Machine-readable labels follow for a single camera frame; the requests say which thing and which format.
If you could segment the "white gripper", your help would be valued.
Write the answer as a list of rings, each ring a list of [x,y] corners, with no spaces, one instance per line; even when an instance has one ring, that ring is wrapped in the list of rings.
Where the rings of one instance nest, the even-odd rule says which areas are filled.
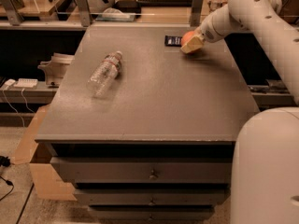
[[[185,54],[196,52],[204,46],[204,39],[210,43],[215,43],[225,38],[230,32],[229,14],[214,11],[203,20],[199,28],[194,30],[195,35],[192,39],[186,45],[181,45],[181,50]]]

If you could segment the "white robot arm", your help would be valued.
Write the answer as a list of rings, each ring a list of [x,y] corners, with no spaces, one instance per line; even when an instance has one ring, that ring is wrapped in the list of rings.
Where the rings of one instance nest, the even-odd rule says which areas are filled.
[[[282,84],[299,102],[298,30],[280,16],[281,0],[227,0],[181,50],[193,53],[232,33],[251,33],[271,63],[255,74]],[[299,224],[299,107],[267,109],[249,119],[235,142],[230,224]]]

